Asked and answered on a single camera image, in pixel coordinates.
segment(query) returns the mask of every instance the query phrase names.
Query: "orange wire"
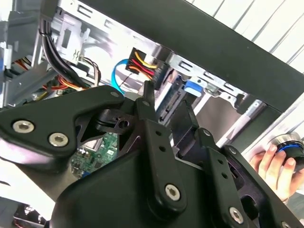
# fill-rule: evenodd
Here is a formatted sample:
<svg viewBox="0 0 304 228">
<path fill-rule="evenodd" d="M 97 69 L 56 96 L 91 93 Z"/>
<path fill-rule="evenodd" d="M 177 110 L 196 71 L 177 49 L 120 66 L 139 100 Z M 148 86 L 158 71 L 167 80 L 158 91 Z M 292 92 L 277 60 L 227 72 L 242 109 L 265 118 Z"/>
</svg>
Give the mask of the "orange wire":
<svg viewBox="0 0 304 228">
<path fill-rule="evenodd" d="M 19 60 L 15 61 L 15 63 L 24 70 L 28 70 L 27 67 Z"/>
<path fill-rule="evenodd" d="M 139 68 L 135 67 L 135 66 L 129 66 L 130 69 L 133 70 L 137 70 L 138 72 L 143 73 L 148 79 L 152 79 L 148 74 L 146 74 L 145 72 L 141 71 Z"/>
</svg>

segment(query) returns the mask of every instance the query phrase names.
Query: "red wire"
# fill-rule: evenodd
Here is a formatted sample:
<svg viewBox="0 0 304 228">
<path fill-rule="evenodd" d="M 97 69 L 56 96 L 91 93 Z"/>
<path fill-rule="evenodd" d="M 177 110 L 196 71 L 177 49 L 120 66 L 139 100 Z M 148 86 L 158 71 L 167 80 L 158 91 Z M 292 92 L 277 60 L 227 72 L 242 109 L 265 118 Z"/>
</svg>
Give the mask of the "red wire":
<svg viewBox="0 0 304 228">
<path fill-rule="evenodd" d="M 19 225 L 18 222 L 17 222 L 16 220 L 14 221 L 14 224 L 15 224 L 15 226 L 18 227 L 18 228 L 24 228 L 23 226 Z"/>
<path fill-rule="evenodd" d="M 142 69 L 142 71 L 150 74 L 150 75 L 154 75 L 154 72 L 153 71 L 150 71 L 150 70 L 147 70 L 146 68 L 144 68 L 142 65 L 140 65 L 138 62 L 136 62 L 134 59 L 132 59 L 132 61 Z"/>
</svg>

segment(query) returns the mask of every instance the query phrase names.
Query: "black frame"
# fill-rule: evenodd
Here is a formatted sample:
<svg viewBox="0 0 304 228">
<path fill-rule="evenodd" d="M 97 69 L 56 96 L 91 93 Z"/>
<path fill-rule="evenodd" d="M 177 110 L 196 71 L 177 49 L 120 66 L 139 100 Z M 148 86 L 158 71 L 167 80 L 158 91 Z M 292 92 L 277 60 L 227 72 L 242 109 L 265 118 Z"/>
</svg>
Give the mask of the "black frame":
<svg viewBox="0 0 304 228">
<path fill-rule="evenodd" d="M 303 75 L 185 0 L 81 0 L 284 112 Z"/>
</svg>

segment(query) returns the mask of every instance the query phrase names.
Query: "yellow wire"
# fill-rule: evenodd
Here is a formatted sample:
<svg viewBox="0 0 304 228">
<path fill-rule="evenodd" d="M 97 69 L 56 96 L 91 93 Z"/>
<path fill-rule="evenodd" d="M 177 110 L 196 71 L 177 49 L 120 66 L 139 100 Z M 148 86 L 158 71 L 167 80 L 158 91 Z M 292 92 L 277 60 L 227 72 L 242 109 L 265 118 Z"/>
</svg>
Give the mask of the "yellow wire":
<svg viewBox="0 0 304 228">
<path fill-rule="evenodd" d="M 151 69 L 156 69 L 156 68 L 157 68 L 156 65 L 150 65 L 150 64 L 146 63 L 145 61 L 143 61 L 143 60 L 140 58 L 140 56 L 138 55 L 137 52 L 135 52 L 135 56 L 136 56 L 136 58 L 137 58 L 145 67 L 148 67 L 148 68 L 151 68 Z"/>
<path fill-rule="evenodd" d="M 44 92 L 43 94 L 41 94 L 35 101 L 40 101 L 41 99 L 43 99 L 48 93 Z"/>
</svg>

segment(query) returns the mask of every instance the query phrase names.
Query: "blue tab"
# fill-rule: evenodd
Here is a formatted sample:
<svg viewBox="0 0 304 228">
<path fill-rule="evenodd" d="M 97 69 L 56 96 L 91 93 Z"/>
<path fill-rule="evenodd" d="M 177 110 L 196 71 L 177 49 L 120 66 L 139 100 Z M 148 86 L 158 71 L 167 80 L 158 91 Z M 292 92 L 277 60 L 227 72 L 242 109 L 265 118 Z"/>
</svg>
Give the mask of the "blue tab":
<svg viewBox="0 0 304 228">
<path fill-rule="evenodd" d="M 4 70 L 3 65 L 4 65 L 3 58 L 0 58 L 0 71 Z"/>
<path fill-rule="evenodd" d="M 197 97 L 201 96 L 201 92 L 203 90 L 203 87 L 200 85 L 196 84 L 195 82 L 192 81 L 187 81 L 184 87 L 184 90 L 188 93 L 191 93 Z"/>
</svg>

